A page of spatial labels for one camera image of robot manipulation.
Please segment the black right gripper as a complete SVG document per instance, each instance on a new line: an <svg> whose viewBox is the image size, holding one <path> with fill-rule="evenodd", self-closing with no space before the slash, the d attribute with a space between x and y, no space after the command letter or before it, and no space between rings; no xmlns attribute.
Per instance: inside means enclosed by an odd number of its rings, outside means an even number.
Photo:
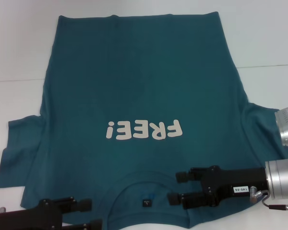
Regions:
<svg viewBox="0 0 288 230"><path fill-rule="evenodd" d="M227 198L250 197L251 187L257 191L267 189L264 168L223 170L218 166L190 168L175 174L177 183L200 181L203 193L168 193L171 206L182 205L184 209L216 207Z"/></svg>

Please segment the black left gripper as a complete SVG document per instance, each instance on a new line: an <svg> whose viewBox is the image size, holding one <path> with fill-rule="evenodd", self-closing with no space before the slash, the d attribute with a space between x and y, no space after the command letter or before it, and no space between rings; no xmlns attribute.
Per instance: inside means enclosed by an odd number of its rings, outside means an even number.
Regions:
<svg viewBox="0 0 288 230"><path fill-rule="evenodd" d="M0 230L102 230L102 219L89 223L62 226L62 212L88 212L92 200L77 201L73 196L57 200L41 200L31 209L0 213Z"/></svg>

